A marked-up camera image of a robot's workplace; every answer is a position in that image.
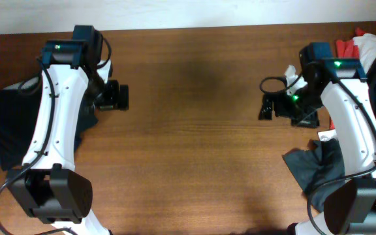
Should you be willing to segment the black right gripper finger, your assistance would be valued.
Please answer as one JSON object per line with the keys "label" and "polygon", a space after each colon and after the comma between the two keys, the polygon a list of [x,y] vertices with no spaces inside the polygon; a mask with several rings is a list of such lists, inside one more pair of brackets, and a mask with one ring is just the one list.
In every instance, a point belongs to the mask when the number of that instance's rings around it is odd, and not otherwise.
{"label": "black right gripper finger", "polygon": [[319,127],[320,121],[317,111],[306,114],[304,117],[299,117],[298,119],[292,119],[291,125],[293,127],[303,127],[315,129]]}
{"label": "black right gripper finger", "polygon": [[269,95],[263,95],[262,106],[258,115],[260,121],[272,120],[273,100]]}

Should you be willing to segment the black shorts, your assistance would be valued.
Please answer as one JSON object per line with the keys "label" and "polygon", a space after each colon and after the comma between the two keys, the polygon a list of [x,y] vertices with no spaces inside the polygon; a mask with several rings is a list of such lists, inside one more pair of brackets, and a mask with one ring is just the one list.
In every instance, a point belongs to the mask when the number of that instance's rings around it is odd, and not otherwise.
{"label": "black shorts", "polygon": [[42,88],[37,78],[0,89],[0,166],[8,170],[22,163],[31,143]]}

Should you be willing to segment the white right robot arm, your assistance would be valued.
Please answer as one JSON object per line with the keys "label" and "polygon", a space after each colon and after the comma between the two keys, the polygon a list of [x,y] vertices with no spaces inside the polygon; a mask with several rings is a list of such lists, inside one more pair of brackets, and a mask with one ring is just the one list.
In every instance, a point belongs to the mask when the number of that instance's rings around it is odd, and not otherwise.
{"label": "white right robot arm", "polygon": [[340,184],[324,201],[318,215],[291,224],[288,234],[376,234],[376,117],[369,100],[364,69],[357,59],[323,58],[302,65],[296,72],[287,67],[280,77],[294,109],[324,106],[334,125],[343,157],[345,175],[314,188]]}

